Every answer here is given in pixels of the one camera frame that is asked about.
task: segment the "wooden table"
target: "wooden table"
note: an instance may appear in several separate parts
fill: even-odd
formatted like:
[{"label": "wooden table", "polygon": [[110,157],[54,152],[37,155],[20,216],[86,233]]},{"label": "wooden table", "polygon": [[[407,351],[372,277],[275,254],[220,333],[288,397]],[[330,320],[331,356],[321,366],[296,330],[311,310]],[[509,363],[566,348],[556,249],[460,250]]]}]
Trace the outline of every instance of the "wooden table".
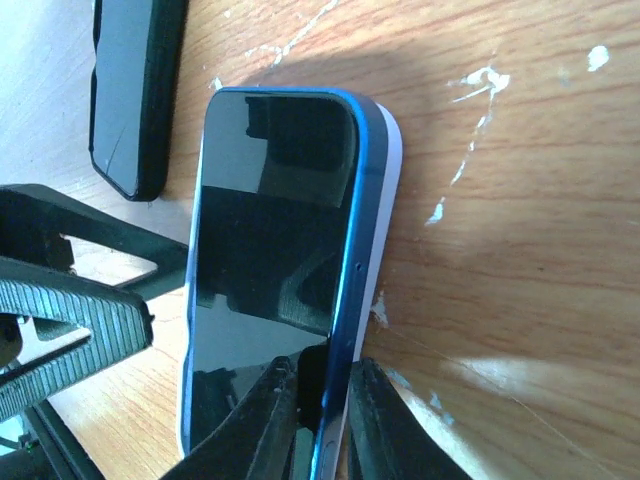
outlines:
[{"label": "wooden table", "polygon": [[[89,162],[90,2],[4,0],[0,22],[2,183],[182,241],[216,86],[335,85],[387,106],[406,153],[378,282],[390,328],[365,353],[476,479],[640,478],[636,2],[192,0],[150,204]],[[77,257],[102,280],[143,268]],[[151,302],[153,348],[52,398],[109,479],[178,460],[182,293]]]}]

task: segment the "phone frame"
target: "phone frame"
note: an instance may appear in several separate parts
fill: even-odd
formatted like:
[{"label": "phone frame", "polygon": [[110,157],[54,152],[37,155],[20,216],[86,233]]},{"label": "phone frame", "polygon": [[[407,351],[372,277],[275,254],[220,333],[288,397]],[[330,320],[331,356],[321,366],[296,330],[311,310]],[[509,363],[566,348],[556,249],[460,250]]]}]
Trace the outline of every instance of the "phone frame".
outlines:
[{"label": "phone frame", "polygon": [[[335,313],[329,338],[330,349],[322,406],[323,415],[316,435],[310,479],[334,478],[344,429],[351,364],[362,350],[373,301],[391,210],[400,176],[402,138],[397,123],[381,105],[366,96],[325,87],[225,87],[220,91],[279,96],[331,97],[348,108],[358,132],[355,182],[344,241],[342,268],[336,294]],[[190,425],[193,355],[189,348],[195,325],[196,260],[200,226],[200,192],[203,169],[203,140],[194,194],[193,218],[186,271],[187,335],[183,368],[178,369],[177,440],[184,456],[183,428]]]}]

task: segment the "phone screen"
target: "phone screen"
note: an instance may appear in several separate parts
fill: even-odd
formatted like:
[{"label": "phone screen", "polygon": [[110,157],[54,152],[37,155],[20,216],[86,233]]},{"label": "phone screen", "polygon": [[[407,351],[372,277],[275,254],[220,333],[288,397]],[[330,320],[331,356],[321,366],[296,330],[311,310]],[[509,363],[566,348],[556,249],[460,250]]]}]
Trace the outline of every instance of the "phone screen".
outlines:
[{"label": "phone screen", "polygon": [[284,355],[306,373],[295,455],[307,468],[298,459],[311,458],[321,415],[355,120],[328,94],[223,90],[205,129],[185,453]]},{"label": "phone screen", "polygon": [[140,118],[153,2],[100,2],[93,161],[119,189],[138,185]]}]

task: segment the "phone case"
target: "phone case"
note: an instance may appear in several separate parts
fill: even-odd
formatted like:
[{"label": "phone case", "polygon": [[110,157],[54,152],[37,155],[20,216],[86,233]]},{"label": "phone case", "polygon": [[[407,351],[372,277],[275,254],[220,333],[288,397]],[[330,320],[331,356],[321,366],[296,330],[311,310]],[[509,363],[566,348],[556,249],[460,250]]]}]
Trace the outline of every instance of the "phone case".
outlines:
[{"label": "phone case", "polygon": [[[166,183],[187,4],[95,2],[89,152],[95,170],[127,200],[154,200]],[[135,81],[119,81],[132,70],[140,71]]]}]

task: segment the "smartphone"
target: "smartphone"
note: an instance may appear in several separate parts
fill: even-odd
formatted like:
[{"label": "smartphone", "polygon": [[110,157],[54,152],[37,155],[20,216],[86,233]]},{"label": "smartphone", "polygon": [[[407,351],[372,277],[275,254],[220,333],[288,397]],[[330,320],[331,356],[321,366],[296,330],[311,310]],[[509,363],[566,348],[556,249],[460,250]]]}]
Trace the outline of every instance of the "smartphone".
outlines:
[{"label": "smartphone", "polygon": [[298,368],[290,478],[334,478],[400,175],[391,114],[331,88],[223,88],[207,109],[187,266],[188,454],[274,357]]},{"label": "smartphone", "polygon": [[96,0],[89,152],[123,197],[164,188],[187,0]]}]

